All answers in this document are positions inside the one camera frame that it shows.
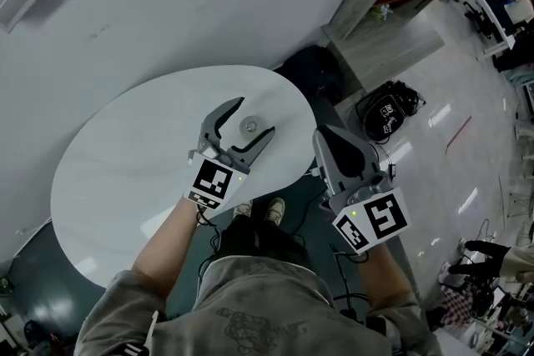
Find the dark green floor mat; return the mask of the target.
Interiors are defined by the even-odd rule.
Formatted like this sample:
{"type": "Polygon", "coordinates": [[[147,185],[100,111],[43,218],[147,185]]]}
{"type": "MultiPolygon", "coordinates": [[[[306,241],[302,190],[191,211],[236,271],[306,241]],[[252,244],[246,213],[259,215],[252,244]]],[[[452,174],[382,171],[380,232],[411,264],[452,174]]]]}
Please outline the dark green floor mat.
{"type": "MultiPolygon", "coordinates": [[[[327,223],[318,204],[324,191],[318,178],[305,176],[287,188],[260,197],[256,208],[262,209],[274,197],[284,198],[289,209],[282,223],[287,233],[304,244],[319,275],[336,297],[353,293],[351,302],[360,318],[366,306],[359,295],[364,292],[358,273],[358,258],[336,258],[336,246],[347,245],[327,223]]],[[[167,315],[176,318],[194,305],[199,269],[213,252],[215,231],[201,226],[194,235],[184,271],[167,301],[167,315]]],[[[25,321],[38,323],[48,333],[66,338],[76,334],[85,317],[103,295],[104,289],[88,279],[68,261],[56,237],[53,225],[45,226],[20,253],[10,268],[8,278],[14,286],[9,300],[12,310],[25,321]]]]}

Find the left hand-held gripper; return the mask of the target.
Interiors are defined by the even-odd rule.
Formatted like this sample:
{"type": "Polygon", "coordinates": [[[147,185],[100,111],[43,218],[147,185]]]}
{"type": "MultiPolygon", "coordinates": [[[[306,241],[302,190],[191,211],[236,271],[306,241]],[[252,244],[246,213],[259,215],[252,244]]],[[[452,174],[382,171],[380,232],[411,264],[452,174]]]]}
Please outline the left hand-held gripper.
{"type": "Polygon", "coordinates": [[[183,197],[202,208],[221,209],[243,186],[250,166],[275,136],[275,127],[271,127],[243,148],[220,147],[219,130],[243,101],[244,97],[230,99],[209,113],[201,124],[197,148],[188,154],[183,197]]]}

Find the person's shoe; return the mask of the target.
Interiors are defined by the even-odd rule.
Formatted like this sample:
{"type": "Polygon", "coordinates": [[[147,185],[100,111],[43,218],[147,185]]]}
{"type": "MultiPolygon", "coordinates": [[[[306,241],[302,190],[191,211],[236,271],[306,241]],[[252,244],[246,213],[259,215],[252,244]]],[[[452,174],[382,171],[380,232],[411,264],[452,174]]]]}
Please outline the person's shoe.
{"type": "Polygon", "coordinates": [[[282,198],[274,198],[268,204],[264,220],[279,227],[285,215],[285,201],[282,198]]]}
{"type": "Polygon", "coordinates": [[[233,220],[241,217],[250,218],[252,214],[253,201],[249,200],[238,204],[233,210],[233,220]]]}

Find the person's grey printed shirt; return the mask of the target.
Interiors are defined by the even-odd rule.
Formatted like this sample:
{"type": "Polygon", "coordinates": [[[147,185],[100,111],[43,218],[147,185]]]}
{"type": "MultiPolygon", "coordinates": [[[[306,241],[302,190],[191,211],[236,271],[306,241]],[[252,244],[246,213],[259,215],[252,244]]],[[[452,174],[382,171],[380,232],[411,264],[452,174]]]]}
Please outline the person's grey printed shirt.
{"type": "Polygon", "coordinates": [[[130,270],[118,273],[87,316],[75,356],[441,356],[412,293],[370,312],[373,329],[335,308],[309,269],[230,256],[207,268],[193,308],[165,317],[165,300],[130,270]]]}

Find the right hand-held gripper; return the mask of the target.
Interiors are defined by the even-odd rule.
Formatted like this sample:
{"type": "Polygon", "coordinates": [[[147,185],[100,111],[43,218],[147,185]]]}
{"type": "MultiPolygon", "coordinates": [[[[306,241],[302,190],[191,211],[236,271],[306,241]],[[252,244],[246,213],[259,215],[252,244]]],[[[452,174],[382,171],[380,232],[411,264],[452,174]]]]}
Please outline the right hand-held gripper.
{"type": "Polygon", "coordinates": [[[411,226],[401,190],[386,173],[378,172],[378,158],[364,139],[345,128],[324,125],[314,131],[312,144],[327,187],[325,210],[355,253],[362,254],[411,226]]]}

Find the white kidney-shaped table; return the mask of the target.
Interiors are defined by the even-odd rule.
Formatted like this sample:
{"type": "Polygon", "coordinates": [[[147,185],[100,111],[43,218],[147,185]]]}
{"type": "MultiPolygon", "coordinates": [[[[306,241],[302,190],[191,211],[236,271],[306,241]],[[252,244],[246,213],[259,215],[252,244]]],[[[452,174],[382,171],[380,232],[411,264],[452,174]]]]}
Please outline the white kidney-shaped table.
{"type": "Polygon", "coordinates": [[[308,170],[315,116],[303,93],[279,74],[224,65],[143,83],[83,126],[53,179],[54,230],[85,278],[104,287],[131,267],[184,193],[187,156],[204,117],[233,98],[242,104],[220,130],[224,148],[248,143],[246,118],[275,135],[223,210],[286,188],[308,170]]]}

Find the long white office desk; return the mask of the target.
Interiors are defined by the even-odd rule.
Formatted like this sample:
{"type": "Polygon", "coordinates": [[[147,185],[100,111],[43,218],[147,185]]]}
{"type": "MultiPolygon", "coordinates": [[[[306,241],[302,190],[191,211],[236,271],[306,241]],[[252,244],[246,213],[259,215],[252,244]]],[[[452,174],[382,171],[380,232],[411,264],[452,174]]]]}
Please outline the long white office desk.
{"type": "Polygon", "coordinates": [[[481,8],[481,10],[487,15],[490,23],[496,29],[499,35],[495,41],[483,48],[477,55],[477,60],[490,58],[493,55],[502,53],[506,50],[512,50],[516,44],[516,38],[514,37],[515,29],[508,16],[506,9],[499,2],[499,0],[473,0],[481,8]]]}

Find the person's left shoe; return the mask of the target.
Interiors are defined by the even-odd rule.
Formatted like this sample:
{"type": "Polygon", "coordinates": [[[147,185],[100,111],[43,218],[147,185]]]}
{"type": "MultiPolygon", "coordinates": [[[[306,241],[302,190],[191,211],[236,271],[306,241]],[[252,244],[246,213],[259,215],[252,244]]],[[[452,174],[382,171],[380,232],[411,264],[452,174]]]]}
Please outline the person's left shoe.
{"type": "Polygon", "coordinates": [[[250,218],[252,214],[253,201],[249,200],[238,204],[233,210],[233,220],[241,217],[250,218]]]}

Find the plain black bag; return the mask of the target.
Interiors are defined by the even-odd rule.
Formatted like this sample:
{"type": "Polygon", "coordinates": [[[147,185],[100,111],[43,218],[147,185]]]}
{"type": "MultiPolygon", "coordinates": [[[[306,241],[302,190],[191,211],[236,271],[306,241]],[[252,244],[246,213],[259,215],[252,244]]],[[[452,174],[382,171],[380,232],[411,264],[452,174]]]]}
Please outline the plain black bag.
{"type": "Polygon", "coordinates": [[[327,48],[310,45],[275,69],[305,96],[324,96],[331,103],[341,101],[344,77],[335,56],[327,48]]]}

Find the person's right forearm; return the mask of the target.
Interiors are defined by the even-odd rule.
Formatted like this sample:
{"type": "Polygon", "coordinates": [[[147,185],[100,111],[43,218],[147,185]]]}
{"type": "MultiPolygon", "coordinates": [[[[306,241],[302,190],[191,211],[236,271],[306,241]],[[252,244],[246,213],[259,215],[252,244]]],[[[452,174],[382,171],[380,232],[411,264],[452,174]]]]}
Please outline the person's right forearm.
{"type": "Polygon", "coordinates": [[[358,270],[371,311],[394,307],[413,294],[408,278],[383,243],[368,251],[358,270]]]}

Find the person's left forearm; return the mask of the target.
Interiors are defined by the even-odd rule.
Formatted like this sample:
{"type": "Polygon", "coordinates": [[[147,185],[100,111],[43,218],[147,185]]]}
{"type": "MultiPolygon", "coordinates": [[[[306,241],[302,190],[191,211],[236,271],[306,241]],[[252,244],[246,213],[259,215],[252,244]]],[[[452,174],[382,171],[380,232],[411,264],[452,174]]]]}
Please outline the person's left forearm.
{"type": "Polygon", "coordinates": [[[197,205],[181,198],[133,263],[161,298],[167,298],[184,266],[197,229],[197,205]]]}

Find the small clear cup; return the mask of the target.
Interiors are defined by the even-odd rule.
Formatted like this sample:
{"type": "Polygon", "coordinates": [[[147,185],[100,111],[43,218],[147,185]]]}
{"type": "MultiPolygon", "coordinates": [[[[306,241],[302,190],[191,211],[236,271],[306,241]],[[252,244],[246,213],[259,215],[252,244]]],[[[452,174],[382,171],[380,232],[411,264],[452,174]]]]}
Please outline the small clear cup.
{"type": "Polygon", "coordinates": [[[252,138],[264,130],[262,117],[251,115],[243,118],[239,124],[239,130],[244,137],[252,138]]]}

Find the chequered cloth bag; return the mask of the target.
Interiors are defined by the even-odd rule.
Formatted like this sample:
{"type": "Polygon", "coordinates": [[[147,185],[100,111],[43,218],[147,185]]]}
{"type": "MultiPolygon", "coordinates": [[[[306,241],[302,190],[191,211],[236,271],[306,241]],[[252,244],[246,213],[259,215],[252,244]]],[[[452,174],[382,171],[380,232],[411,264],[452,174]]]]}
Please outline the chequered cloth bag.
{"type": "Polygon", "coordinates": [[[457,292],[451,288],[442,288],[443,304],[446,310],[441,323],[444,326],[462,326],[471,321],[473,292],[470,289],[457,292]]]}

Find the black bag with white tags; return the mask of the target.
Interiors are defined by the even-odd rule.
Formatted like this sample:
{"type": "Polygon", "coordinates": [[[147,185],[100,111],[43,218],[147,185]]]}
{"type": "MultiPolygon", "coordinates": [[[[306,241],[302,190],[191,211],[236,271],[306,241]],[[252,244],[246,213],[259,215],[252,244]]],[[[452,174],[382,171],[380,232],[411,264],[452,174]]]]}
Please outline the black bag with white tags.
{"type": "Polygon", "coordinates": [[[355,104],[355,112],[368,139],[387,143],[404,121],[418,113],[426,100],[402,81],[388,81],[355,104]]]}

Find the grey desk with shelf unit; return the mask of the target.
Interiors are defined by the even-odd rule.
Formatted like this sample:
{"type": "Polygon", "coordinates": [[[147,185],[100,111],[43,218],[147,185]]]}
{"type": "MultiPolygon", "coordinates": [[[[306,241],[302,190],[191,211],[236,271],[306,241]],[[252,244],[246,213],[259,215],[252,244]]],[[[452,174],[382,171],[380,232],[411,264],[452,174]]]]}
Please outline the grey desk with shelf unit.
{"type": "Polygon", "coordinates": [[[435,0],[342,0],[322,28],[341,69],[370,92],[443,47],[424,11],[435,0]],[[384,21],[369,11],[389,3],[384,21]]]}

